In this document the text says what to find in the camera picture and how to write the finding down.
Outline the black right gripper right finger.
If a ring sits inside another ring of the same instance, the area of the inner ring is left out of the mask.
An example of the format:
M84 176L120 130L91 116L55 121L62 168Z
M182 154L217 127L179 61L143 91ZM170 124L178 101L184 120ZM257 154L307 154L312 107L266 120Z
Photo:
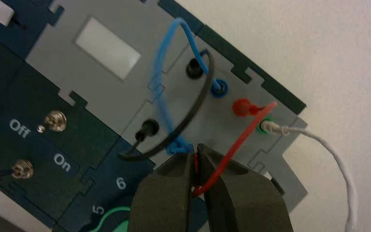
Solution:
M230 160L204 192L212 232L291 232L282 195L266 177Z

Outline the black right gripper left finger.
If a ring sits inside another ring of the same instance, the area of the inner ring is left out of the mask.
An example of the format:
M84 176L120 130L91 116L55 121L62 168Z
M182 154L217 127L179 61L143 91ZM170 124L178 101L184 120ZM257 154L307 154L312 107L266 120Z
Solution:
M186 232L194 157L172 156L145 179L134 195L129 232Z

